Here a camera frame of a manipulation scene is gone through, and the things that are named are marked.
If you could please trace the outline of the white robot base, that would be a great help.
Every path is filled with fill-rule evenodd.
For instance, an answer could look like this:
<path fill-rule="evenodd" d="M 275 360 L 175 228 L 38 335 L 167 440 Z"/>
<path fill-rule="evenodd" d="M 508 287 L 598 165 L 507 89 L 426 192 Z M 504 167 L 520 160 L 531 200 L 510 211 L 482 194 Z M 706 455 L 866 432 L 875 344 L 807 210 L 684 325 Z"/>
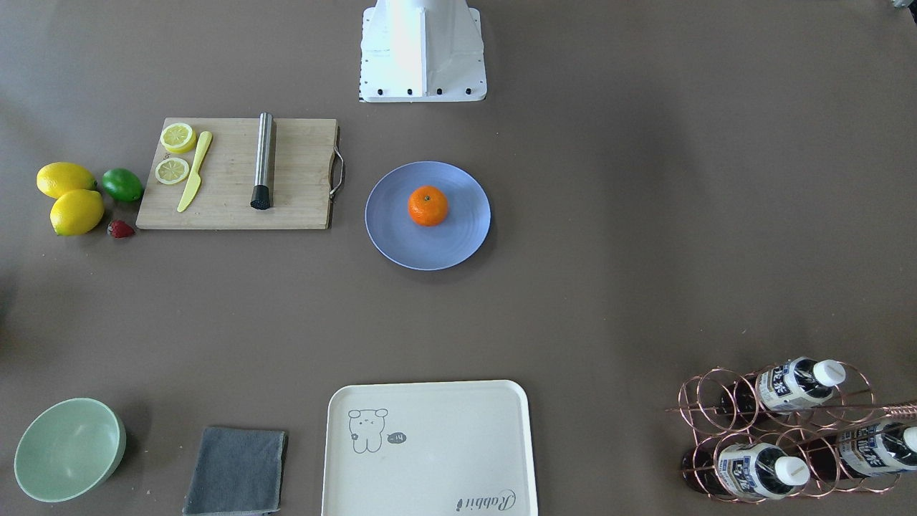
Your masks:
<path fill-rule="evenodd" d="M 361 20 L 360 101 L 487 97 L 481 13 L 467 2 L 377 1 Z"/>

